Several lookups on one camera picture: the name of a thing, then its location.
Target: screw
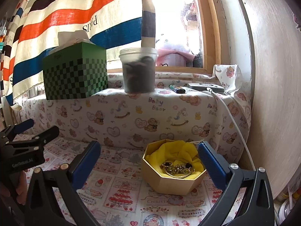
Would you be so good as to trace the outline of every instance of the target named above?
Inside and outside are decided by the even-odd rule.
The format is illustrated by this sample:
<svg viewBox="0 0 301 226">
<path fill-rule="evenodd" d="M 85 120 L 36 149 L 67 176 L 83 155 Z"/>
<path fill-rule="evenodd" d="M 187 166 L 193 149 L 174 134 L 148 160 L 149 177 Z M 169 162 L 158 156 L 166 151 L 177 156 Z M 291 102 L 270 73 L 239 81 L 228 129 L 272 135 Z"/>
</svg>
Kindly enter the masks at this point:
<svg viewBox="0 0 301 226">
<path fill-rule="evenodd" d="M 39 173 L 41 171 L 41 169 L 39 167 L 37 167 L 35 170 L 34 170 L 34 173 Z"/>
<path fill-rule="evenodd" d="M 260 172 L 265 172 L 265 169 L 264 169 L 263 167 L 258 168 L 258 170 L 259 170 Z"/>
<path fill-rule="evenodd" d="M 61 164 L 61 169 L 66 170 L 69 167 L 67 163 Z"/>
<path fill-rule="evenodd" d="M 234 170 L 237 170 L 237 169 L 238 169 L 238 165 L 235 164 L 235 163 L 232 163 L 232 164 L 230 165 L 230 167 L 231 167 L 232 169 L 234 169 Z"/>
</svg>

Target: window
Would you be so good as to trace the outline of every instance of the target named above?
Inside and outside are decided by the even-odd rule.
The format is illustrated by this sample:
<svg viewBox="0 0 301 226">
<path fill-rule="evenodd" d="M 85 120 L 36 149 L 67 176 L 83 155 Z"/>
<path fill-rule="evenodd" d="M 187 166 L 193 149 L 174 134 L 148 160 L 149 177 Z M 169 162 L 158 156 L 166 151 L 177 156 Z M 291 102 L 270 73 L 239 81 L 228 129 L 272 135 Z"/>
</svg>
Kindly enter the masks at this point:
<svg viewBox="0 0 301 226">
<path fill-rule="evenodd" d="M 153 3 L 156 48 L 175 49 L 192 56 L 190 63 L 180 60 L 175 63 L 183 56 L 179 52 L 168 53 L 173 57 L 171 63 L 166 62 L 167 57 L 159 57 L 157 72 L 211 75 L 215 64 L 230 64 L 225 14 L 220 0 L 153 0 Z M 117 72 L 122 69 L 108 68 L 108 73 Z"/>
<path fill-rule="evenodd" d="M 190 54 L 169 54 L 158 66 L 203 67 L 202 30 L 197 0 L 153 0 L 156 10 L 156 48 Z M 199 55 L 193 65 L 194 55 Z"/>
</svg>

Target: window frame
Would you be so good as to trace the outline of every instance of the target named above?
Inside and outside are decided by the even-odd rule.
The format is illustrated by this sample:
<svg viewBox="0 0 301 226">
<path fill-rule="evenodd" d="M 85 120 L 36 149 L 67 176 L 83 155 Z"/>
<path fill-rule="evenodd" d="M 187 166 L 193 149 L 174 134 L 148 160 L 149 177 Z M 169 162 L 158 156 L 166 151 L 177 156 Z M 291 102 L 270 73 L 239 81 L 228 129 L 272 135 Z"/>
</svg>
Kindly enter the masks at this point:
<svg viewBox="0 0 301 226">
<path fill-rule="evenodd" d="M 178 72 L 212 75 L 215 64 L 230 64 L 225 14 L 220 0 L 197 0 L 196 9 L 201 17 L 203 34 L 203 68 L 156 66 L 156 72 Z M 108 73 L 121 73 L 122 68 L 108 69 Z"/>
</svg>

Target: blue gripper pad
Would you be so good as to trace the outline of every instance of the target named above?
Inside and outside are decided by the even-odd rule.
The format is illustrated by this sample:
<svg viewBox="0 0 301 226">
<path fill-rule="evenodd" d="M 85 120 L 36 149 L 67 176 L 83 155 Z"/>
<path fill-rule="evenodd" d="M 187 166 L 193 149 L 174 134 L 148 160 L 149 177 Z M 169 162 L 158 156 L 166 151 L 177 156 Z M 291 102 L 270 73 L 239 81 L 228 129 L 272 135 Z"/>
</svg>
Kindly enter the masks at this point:
<svg viewBox="0 0 301 226">
<path fill-rule="evenodd" d="M 224 191 L 228 184 L 227 177 L 231 174 L 228 162 L 207 141 L 199 143 L 198 153 L 215 187 Z"/>
<path fill-rule="evenodd" d="M 83 153 L 77 155 L 68 169 L 68 177 L 72 187 L 77 190 L 84 186 L 90 172 L 100 156 L 101 146 L 97 141 L 92 141 Z"/>
<path fill-rule="evenodd" d="M 29 128 L 32 128 L 34 126 L 33 119 L 28 119 L 26 121 L 21 122 L 20 124 L 15 125 L 15 134 L 21 134 L 22 132 L 25 132 Z"/>
</svg>

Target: blue stripe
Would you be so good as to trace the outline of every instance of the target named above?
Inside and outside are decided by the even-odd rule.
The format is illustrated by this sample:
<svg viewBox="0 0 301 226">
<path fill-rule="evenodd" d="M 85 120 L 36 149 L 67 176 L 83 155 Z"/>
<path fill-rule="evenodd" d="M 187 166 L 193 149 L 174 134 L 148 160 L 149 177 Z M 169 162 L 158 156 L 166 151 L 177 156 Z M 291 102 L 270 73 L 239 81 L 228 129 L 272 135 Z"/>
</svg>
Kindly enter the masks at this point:
<svg viewBox="0 0 301 226">
<path fill-rule="evenodd" d="M 9 103 L 9 105 L 13 106 L 14 105 L 14 102 L 13 102 L 13 93 L 11 93 L 10 95 L 7 95 L 5 97 L 6 97 L 7 102 Z"/>
<path fill-rule="evenodd" d="M 22 14 L 23 14 L 23 9 L 19 7 L 16 15 L 18 15 L 21 18 Z"/>
<path fill-rule="evenodd" d="M 92 36 L 90 41 L 108 49 L 141 40 L 141 22 L 142 17 L 120 23 Z M 41 72 L 43 70 L 42 58 L 47 56 L 53 48 L 46 49 L 35 58 L 16 64 L 14 67 L 13 86 Z"/>
<path fill-rule="evenodd" d="M 115 25 L 91 37 L 90 41 L 105 49 L 141 40 L 142 17 Z"/>
<path fill-rule="evenodd" d="M 43 70 L 42 58 L 46 57 L 50 50 L 54 47 L 46 49 L 40 55 L 35 58 L 22 61 L 15 65 L 14 76 L 13 76 L 13 86 L 23 81 L 24 79 L 31 77 Z"/>
</svg>

